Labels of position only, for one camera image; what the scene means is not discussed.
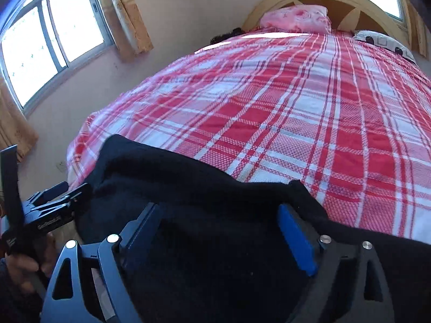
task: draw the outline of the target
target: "red plaid bedspread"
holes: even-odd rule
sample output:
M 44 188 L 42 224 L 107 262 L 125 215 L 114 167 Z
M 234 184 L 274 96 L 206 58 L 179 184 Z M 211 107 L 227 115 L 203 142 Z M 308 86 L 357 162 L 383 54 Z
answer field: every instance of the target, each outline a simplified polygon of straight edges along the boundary
M 301 180 L 331 219 L 431 243 L 431 83 L 343 34 L 206 47 L 93 113 L 68 148 L 79 185 L 121 134 L 240 181 Z

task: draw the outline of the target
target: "wall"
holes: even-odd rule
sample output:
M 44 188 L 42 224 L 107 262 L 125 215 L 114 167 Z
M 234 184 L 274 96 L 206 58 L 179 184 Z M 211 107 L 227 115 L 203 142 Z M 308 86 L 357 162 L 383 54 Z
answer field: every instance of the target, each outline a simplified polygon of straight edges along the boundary
M 59 86 L 29 116 L 39 141 L 19 167 L 21 197 L 66 179 L 55 166 L 87 116 L 175 59 L 240 27 L 261 0 L 136 0 L 154 50 L 123 64 L 114 48 Z
M 427 40 L 428 40 L 428 57 L 431 58 L 431 33 L 427 30 Z M 422 71 L 431 78 L 431 62 L 422 57 L 419 53 L 413 52 L 416 63 L 422 69 Z

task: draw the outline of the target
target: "headboard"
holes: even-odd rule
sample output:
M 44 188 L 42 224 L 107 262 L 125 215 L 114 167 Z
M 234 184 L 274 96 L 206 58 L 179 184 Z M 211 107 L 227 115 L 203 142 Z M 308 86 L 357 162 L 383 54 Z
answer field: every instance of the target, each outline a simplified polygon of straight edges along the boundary
M 332 29 L 377 31 L 393 37 L 405 46 L 409 45 L 395 21 L 370 0 L 263 0 L 250 13 L 243 30 L 250 31 L 257 27 L 260 18 L 270 10 L 300 4 L 325 6 Z

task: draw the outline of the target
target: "window frame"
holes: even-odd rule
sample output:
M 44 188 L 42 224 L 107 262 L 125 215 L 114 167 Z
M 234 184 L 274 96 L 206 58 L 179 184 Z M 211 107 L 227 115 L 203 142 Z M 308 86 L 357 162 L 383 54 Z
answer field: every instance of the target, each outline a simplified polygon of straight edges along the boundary
M 42 27 L 42 32 L 45 37 L 45 42 L 47 44 L 48 50 L 50 52 L 51 58 L 54 62 L 54 65 L 57 69 L 57 74 L 54 75 L 49 81 L 46 82 L 45 85 L 43 85 L 40 89 L 38 89 L 35 94 L 29 99 L 29 101 L 22 106 L 21 102 L 18 99 L 18 96 L 15 93 L 15 90 L 12 86 L 12 82 L 10 81 L 9 73 L 6 68 L 6 63 L 4 60 L 3 55 L 3 48 L 2 43 L 0 42 L 0 68 L 3 71 L 3 74 L 5 76 L 6 82 L 9 86 L 9 90 L 12 93 L 12 96 L 14 97 L 14 100 L 16 101 L 17 105 L 20 107 L 24 115 L 29 115 L 33 110 L 37 107 L 37 105 L 46 98 L 49 93 L 51 93 L 57 86 L 59 86 L 61 83 L 63 83 L 68 77 L 70 77 L 75 71 L 80 69 L 82 66 L 87 64 L 90 60 L 93 60 L 94 58 L 98 57 L 100 54 L 102 54 L 106 49 L 108 49 L 113 44 L 113 38 L 111 36 L 111 33 L 109 32 L 108 26 L 106 24 L 105 18 L 103 17 L 101 11 L 101 7 L 98 0 L 90 0 L 90 4 L 93 9 L 93 14 L 96 19 L 96 22 L 98 24 L 100 33 L 103 38 L 103 43 L 100 45 L 92 48 L 91 50 L 85 52 L 78 58 L 74 59 L 73 61 L 69 61 L 67 59 L 66 53 L 64 52 L 63 46 L 61 44 L 61 40 L 59 38 L 59 35 L 57 33 L 57 29 L 55 27 L 55 22 L 52 16 L 51 11 L 51 5 L 50 0 L 47 1 L 47 7 L 48 7 L 48 14 L 49 18 L 53 27 L 55 38 L 57 39 L 58 46 L 60 47 L 61 53 L 63 55 L 64 61 L 66 62 L 66 66 L 61 66 L 59 59 L 57 55 L 55 54 L 52 42 L 50 40 L 48 29 L 45 23 L 44 19 L 44 13 L 42 9 L 42 1 L 43 0 L 33 0 L 30 3 L 28 3 L 26 6 L 22 7 L 19 13 L 15 16 L 13 23 L 10 25 L 9 29 L 12 28 L 12 26 L 18 21 L 20 18 L 22 18 L 24 15 L 26 15 L 28 12 L 30 12 L 33 8 L 37 7 L 37 12 L 39 14 L 39 20 L 40 20 L 40 26 Z
M 389 12 L 386 12 L 386 11 L 384 11 L 384 12 L 395 21 L 395 23 L 398 25 L 398 27 L 407 30 L 406 11 L 404 11 L 404 5 L 402 3 L 402 0 L 397 0 L 397 4 L 398 4 L 398 9 L 399 9 L 399 14 L 400 14 L 399 18 L 397 16 L 392 15 Z

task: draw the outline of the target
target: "yellow curtain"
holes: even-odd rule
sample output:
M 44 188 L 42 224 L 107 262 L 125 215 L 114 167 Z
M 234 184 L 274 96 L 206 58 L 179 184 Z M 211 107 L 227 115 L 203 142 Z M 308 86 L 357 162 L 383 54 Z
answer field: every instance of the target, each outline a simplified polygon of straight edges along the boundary
M 99 0 L 120 56 L 131 61 L 153 48 L 135 0 Z
M 18 159 L 21 161 L 37 139 L 36 131 L 15 102 L 0 69 L 0 150 L 18 145 Z
M 427 29 L 419 13 L 409 0 L 406 0 L 407 9 L 407 29 L 409 31 L 409 41 L 412 51 L 418 52 L 428 59 Z

